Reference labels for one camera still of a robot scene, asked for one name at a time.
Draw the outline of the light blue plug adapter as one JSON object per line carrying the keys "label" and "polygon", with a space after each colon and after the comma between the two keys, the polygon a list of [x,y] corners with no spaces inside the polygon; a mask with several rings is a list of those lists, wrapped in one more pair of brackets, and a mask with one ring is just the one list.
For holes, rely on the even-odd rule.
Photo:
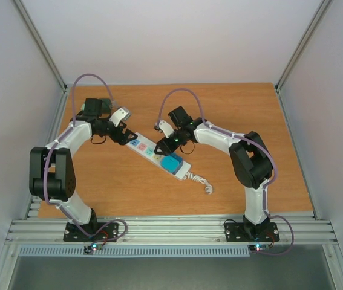
{"label": "light blue plug adapter", "polygon": [[183,160],[178,155],[168,155],[164,157],[160,165],[167,172],[175,174],[181,167]]}

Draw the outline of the white multi-socket power strip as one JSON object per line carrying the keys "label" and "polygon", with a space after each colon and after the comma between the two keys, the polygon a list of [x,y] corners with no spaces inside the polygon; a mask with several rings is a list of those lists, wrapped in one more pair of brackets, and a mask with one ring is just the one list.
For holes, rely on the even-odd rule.
{"label": "white multi-socket power strip", "polygon": [[[159,167],[160,169],[162,169],[163,171],[167,172],[160,165],[161,160],[165,156],[156,155],[154,153],[154,149],[155,149],[155,145],[156,145],[155,142],[151,141],[150,139],[146,138],[145,136],[143,136],[139,133],[136,133],[136,134],[137,134],[137,139],[128,143],[127,144],[128,148],[133,150],[135,153],[139,154],[144,159],[148,160],[153,165],[155,165],[155,166]],[[179,180],[183,180],[190,168],[191,168],[191,165],[188,162],[186,162],[185,160],[183,160],[182,167],[180,168],[180,170],[175,175],[172,173],[169,173],[169,172],[167,172],[167,173],[171,174],[172,176],[176,177]]]}

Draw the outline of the dark green cube adapter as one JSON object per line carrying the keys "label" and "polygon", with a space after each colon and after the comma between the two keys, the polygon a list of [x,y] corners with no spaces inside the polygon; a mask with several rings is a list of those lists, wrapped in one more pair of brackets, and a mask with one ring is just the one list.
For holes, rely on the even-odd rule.
{"label": "dark green cube adapter", "polygon": [[111,100],[109,98],[101,98],[100,100],[102,101],[102,114],[110,114],[113,107]]}

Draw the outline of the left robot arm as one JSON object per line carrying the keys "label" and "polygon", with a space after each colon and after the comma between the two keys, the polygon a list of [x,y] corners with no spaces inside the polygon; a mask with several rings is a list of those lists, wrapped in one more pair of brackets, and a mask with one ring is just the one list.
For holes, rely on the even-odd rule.
{"label": "left robot arm", "polygon": [[68,127],[44,147],[30,151],[29,191],[47,205],[55,206],[68,219],[65,240],[94,240],[107,227],[97,221],[95,211],[87,206],[76,191],[73,156],[95,136],[110,138],[124,146],[137,138],[127,129],[130,111],[118,107],[102,117],[103,100],[87,98],[83,110],[74,112]]}

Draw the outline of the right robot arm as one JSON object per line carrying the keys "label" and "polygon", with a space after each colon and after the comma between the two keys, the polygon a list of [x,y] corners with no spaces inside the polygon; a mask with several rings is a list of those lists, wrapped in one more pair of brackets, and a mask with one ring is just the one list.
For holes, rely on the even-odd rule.
{"label": "right robot arm", "polygon": [[235,176],[244,186],[246,209],[242,232],[252,241],[265,234],[270,223],[267,211],[267,187],[272,177],[273,165],[264,142],[258,133],[237,134],[220,128],[205,118],[193,119],[181,106],[168,114],[171,126],[159,118],[154,129],[164,137],[155,146],[155,152],[168,156],[191,141],[205,144],[230,156]]}

